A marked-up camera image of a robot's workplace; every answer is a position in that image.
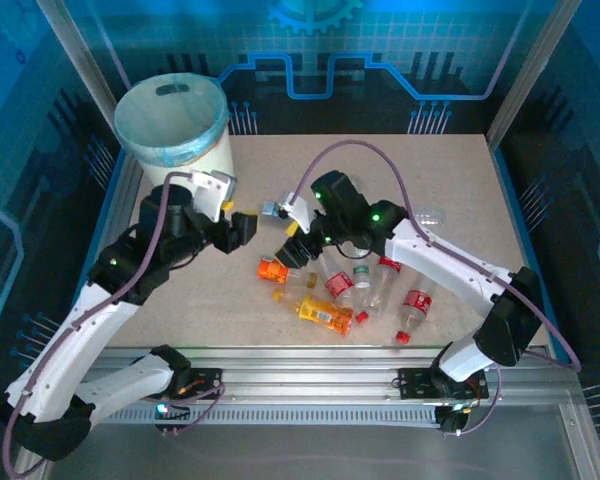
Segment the clear bottle orange label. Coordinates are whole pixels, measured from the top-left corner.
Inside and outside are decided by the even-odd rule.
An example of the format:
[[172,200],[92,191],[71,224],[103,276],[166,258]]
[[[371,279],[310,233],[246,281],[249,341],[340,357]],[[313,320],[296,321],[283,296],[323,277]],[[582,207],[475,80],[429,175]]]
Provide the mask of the clear bottle orange label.
[[318,282],[318,277],[314,272],[285,267],[277,259],[268,256],[260,259],[257,275],[263,280],[284,287],[314,289]]

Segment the clear bottle red tan label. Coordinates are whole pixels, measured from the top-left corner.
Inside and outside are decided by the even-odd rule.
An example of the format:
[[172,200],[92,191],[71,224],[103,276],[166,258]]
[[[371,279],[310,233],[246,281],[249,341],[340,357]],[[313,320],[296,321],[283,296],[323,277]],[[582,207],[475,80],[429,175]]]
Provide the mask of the clear bottle red tan label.
[[353,317],[358,324],[367,322],[369,314],[363,308],[351,277],[333,256],[324,251],[315,261],[315,269],[334,303],[352,309]]

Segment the yellow orange juice bottle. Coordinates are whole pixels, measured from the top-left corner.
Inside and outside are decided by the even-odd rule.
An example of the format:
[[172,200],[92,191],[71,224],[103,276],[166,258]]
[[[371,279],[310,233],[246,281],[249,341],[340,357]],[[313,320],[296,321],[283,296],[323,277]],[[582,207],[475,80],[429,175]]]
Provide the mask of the yellow orange juice bottle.
[[284,304],[301,320],[320,324],[340,335],[347,335],[354,311],[323,300],[309,291],[275,289],[272,300]]

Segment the clear bottle green label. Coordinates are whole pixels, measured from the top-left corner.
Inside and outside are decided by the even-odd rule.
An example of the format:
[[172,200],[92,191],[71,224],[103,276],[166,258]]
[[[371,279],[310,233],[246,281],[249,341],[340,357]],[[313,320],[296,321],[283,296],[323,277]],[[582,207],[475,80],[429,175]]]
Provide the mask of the clear bottle green label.
[[360,249],[358,249],[353,256],[352,280],[354,286],[359,290],[365,290],[371,287],[369,256],[369,251]]

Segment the clear bottle red white label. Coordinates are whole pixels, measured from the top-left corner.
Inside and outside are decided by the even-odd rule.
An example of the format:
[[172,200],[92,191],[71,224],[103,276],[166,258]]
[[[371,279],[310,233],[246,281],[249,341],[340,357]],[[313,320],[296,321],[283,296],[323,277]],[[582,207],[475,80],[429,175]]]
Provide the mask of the clear bottle red white label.
[[381,256],[371,276],[370,290],[364,299],[367,311],[381,314],[387,306],[393,286],[401,272],[401,264]]

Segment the clear unlabelled plastic bottle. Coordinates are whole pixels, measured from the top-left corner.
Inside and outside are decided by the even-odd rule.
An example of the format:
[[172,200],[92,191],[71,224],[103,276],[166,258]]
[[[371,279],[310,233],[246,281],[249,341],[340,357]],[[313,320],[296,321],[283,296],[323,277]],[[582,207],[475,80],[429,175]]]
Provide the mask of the clear unlabelled plastic bottle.
[[445,223],[446,212],[442,209],[416,210],[411,214],[411,218],[416,221],[421,228],[437,227]]

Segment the clear bottle red cola label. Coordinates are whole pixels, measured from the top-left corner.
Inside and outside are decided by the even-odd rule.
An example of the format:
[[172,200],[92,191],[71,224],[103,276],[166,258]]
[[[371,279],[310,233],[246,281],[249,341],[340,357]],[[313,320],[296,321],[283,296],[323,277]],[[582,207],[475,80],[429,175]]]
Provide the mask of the clear bottle red cola label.
[[406,345],[413,334],[425,322],[432,304],[432,287],[416,287],[409,290],[399,308],[400,328],[395,335],[398,344]]

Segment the aluminium mounting beam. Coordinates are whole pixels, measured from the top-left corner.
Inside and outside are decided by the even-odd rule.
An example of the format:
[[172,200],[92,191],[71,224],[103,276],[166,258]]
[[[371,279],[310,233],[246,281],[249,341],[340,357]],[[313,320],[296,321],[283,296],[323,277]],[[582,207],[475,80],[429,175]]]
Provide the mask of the aluminium mounting beam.
[[[258,346],[184,348],[193,367],[220,368],[223,404],[381,405],[399,402],[391,385],[400,368],[427,368],[436,348]],[[560,405],[582,400],[576,374],[524,356],[514,367],[490,368],[490,390],[502,406]]]

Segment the small black controller board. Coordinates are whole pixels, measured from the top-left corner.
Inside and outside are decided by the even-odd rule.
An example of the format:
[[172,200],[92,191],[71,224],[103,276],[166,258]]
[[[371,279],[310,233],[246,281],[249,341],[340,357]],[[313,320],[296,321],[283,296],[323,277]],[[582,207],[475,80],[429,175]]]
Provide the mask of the small black controller board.
[[178,435],[193,423],[189,404],[180,400],[158,401],[154,410],[156,428],[166,435]]
[[472,409],[469,404],[437,406],[435,419],[439,430],[445,434],[458,436],[467,426]]

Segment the steel sheet panel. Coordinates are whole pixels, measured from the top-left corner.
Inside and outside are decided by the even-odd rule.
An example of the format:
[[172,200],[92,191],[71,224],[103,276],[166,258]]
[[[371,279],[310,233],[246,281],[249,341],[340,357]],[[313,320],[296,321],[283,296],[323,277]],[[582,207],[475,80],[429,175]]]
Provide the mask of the steel sheet panel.
[[398,426],[97,428],[28,480],[600,480],[600,447],[556,408],[499,407],[459,438]]

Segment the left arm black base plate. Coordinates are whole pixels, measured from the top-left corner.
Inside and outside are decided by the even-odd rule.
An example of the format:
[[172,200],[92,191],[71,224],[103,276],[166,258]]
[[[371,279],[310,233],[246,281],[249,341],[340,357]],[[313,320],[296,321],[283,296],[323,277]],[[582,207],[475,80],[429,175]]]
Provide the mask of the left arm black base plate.
[[213,399],[219,396],[222,370],[219,368],[190,368],[176,381],[172,397],[176,400]]

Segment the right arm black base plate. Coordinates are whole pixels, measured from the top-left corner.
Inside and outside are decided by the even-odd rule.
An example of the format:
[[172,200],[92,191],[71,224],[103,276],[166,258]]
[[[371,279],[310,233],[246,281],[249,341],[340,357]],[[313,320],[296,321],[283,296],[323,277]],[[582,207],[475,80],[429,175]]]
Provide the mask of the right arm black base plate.
[[486,376],[476,372],[458,382],[433,368],[401,368],[391,385],[405,399],[478,400],[489,397]]

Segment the aluminium frame post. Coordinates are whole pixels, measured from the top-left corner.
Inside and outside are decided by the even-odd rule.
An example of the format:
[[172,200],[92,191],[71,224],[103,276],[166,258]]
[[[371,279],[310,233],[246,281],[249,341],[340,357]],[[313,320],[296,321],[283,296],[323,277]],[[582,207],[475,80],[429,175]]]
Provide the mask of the aluminium frame post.
[[[101,109],[109,108],[110,110],[114,110],[117,106],[117,100],[98,66],[90,47],[71,16],[65,0],[35,1],[94,101]],[[131,82],[101,18],[96,12],[93,0],[84,1],[93,18],[96,29],[104,41],[106,50],[123,86],[126,90],[129,90]]]
[[556,46],[571,23],[582,0],[556,0],[538,33],[511,88],[498,109],[486,135],[487,145],[494,152],[513,124],[524,101],[540,74],[546,68]]

